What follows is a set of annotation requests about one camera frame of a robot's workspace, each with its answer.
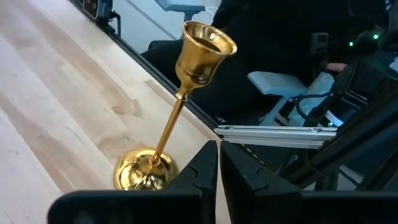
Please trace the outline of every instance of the gold metal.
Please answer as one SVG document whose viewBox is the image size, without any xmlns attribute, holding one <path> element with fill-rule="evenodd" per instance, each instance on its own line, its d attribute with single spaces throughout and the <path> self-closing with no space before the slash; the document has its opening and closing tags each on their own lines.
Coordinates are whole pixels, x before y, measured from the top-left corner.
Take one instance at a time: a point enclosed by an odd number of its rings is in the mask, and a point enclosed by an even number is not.
<svg viewBox="0 0 398 224">
<path fill-rule="evenodd" d="M 114 170 L 117 189 L 160 190 L 178 175 L 175 161 L 163 150 L 184 103 L 194 89 L 211 82 L 218 65 L 237 49 L 231 38 L 212 26 L 193 21 L 184 23 L 182 52 L 175 66 L 182 84 L 169 120 L 156 149 L 135 149 L 119 159 Z"/>
</svg>

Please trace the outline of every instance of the light wood surface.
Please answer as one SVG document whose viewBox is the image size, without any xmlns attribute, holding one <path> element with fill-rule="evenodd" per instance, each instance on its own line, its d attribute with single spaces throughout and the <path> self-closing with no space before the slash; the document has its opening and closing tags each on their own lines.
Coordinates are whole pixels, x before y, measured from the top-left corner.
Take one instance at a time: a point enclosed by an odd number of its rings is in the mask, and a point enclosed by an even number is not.
<svg viewBox="0 0 398 224">
<path fill-rule="evenodd" d="M 0 1 L 0 223 L 43 224 L 62 194 L 113 189 L 118 157 L 156 146 L 174 101 L 70 2 Z M 165 150 L 183 168 L 209 139 L 184 109 Z M 220 182 L 217 213 L 229 223 Z"/>
</svg>

